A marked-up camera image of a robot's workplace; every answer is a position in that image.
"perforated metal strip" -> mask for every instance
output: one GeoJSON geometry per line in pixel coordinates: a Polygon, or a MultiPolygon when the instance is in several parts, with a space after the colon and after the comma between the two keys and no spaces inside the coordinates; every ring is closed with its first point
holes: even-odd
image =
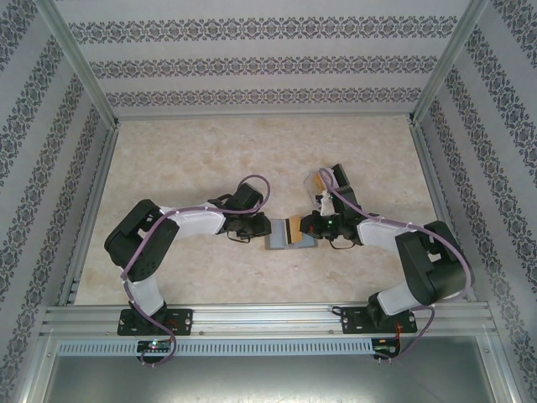
{"type": "MultiPolygon", "coordinates": [[[[62,341],[61,357],[123,357],[136,355],[136,340],[62,341]]],[[[344,340],[181,340],[177,356],[274,356],[274,355],[348,355],[372,354],[370,338],[344,340]]],[[[148,356],[166,353],[148,353],[148,356]]]]}

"black bracket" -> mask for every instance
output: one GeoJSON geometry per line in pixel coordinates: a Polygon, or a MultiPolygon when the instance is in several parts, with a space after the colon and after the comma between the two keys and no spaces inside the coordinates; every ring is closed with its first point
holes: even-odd
{"type": "Polygon", "coordinates": [[[416,333],[418,327],[414,314],[411,311],[403,311],[392,317],[386,317],[375,327],[368,309],[365,306],[334,306],[332,313],[341,317],[343,334],[379,334],[396,333],[399,324],[399,332],[416,333]]]}
{"type": "MultiPolygon", "coordinates": [[[[192,330],[193,311],[191,309],[168,308],[164,320],[161,322],[170,329],[175,336],[190,336],[192,330]]],[[[117,325],[119,336],[166,336],[167,333],[145,321],[132,309],[123,309],[117,325]]]]}

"beige tabletop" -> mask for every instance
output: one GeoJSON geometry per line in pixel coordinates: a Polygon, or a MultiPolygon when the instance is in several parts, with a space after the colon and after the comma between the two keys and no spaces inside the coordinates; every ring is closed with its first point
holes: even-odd
{"type": "MultiPolygon", "coordinates": [[[[120,271],[103,248],[133,206],[185,207],[266,176],[271,218],[311,212],[309,172],[342,163],[369,212],[415,223],[435,219],[404,116],[221,118],[123,123],[76,297],[77,305],[125,304],[120,271]]],[[[263,190],[263,183],[253,181],[263,190]]],[[[175,241],[157,271],[168,303],[365,301],[403,279],[399,258],[374,247],[265,250],[226,235],[175,241]]]]}

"metal panel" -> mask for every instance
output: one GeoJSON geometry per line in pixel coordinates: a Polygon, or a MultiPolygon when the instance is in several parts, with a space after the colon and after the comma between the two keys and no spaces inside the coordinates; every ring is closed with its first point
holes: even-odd
{"type": "Polygon", "coordinates": [[[37,342],[18,401],[21,403],[43,401],[55,365],[57,351],[58,342],[55,340],[37,342]]]}
{"type": "Polygon", "coordinates": [[[497,402],[521,403],[519,390],[514,383],[513,373],[508,366],[507,357],[498,335],[477,338],[488,381],[497,402]]]}
{"type": "Polygon", "coordinates": [[[428,338],[392,365],[351,355],[182,357],[147,369],[128,357],[58,357],[45,401],[485,403],[493,399],[475,341],[428,338]]]}
{"type": "MultiPolygon", "coordinates": [[[[132,357],[136,355],[136,340],[70,340],[60,342],[59,357],[132,357]]],[[[345,340],[181,340],[175,356],[237,357],[285,355],[349,355],[373,354],[369,338],[345,340]]],[[[147,353],[161,357],[167,353],[147,353]]]]}

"enclosure wall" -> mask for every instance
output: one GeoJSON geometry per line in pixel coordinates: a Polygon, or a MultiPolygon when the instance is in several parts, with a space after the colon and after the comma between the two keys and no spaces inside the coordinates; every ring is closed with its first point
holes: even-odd
{"type": "Polygon", "coordinates": [[[409,113],[468,0],[57,2],[120,118],[409,113]]]}
{"type": "Polygon", "coordinates": [[[537,399],[536,7],[490,2],[421,122],[524,401],[537,399]]]}
{"type": "Polygon", "coordinates": [[[0,6],[0,401],[70,265],[108,128],[31,1],[0,6]]]}

